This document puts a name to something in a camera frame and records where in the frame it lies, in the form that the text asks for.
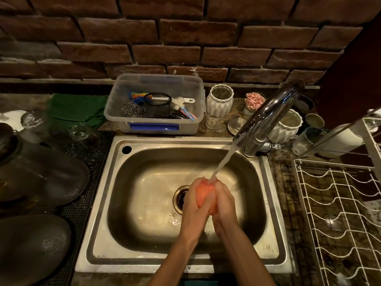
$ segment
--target running water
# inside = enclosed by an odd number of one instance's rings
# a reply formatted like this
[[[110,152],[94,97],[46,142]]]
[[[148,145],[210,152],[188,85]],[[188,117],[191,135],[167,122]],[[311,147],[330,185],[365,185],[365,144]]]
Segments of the running water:
[[[227,164],[227,162],[230,160],[230,158],[232,157],[232,155],[236,152],[236,150],[239,149],[239,146],[236,146],[235,144],[231,144],[230,145],[230,149],[229,151],[227,152],[226,156],[224,157],[224,159],[219,163],[217,169],[213,172],[212,174],[212,177],[209,179],[208,181],[208,185],[211,184],[212,182],[214,182],[214,180],[216,179],[216,175],[218,174],[218,172],[223,168],[224,165]]]

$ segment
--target sink drain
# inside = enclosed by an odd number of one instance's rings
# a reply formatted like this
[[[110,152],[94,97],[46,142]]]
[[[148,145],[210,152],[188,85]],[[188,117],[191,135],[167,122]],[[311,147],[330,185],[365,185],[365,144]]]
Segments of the sink drain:
[[[182,186],[179,187],[176,192],[174,192],[173,195],[173,206],[176,212],[178,212],[180,215],[183,214],[183,206],[184,206],[184,198],[185,194],[188,192],[189,186]]]

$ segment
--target forearm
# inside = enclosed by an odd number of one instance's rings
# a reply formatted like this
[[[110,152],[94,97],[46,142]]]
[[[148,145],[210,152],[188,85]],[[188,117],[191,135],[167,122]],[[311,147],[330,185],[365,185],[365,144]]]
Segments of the forearm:
[[[221,239],[240,286],[275,286],[249,238],[239,226],[232,225]]]
[[[179,236],[148,286],[177,286],[196,244]]]

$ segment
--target white ceramic vase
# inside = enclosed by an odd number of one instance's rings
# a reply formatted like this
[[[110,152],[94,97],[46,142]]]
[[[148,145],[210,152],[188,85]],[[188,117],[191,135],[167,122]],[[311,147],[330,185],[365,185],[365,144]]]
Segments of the white ceramic vase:
[[[290,109],[267,135],[267,138],[273,143],[284,143],[288,141],[291,135],[298,132],[302,123],[302,117],[295,110]]]
[[[213,86],[207,98],[207,112],[221,117],[229,114],[233,105],[233,89],[225,84]]]

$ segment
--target small plate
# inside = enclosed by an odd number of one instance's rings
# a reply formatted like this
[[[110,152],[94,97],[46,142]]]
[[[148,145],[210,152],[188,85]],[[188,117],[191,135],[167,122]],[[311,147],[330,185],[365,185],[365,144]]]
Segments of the small plate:
[[[227,123],[227,129],[230,131],[232,135],[236,135],[241,127],[245,124],[246,120],[240,117],[235,117],[229,120]]]

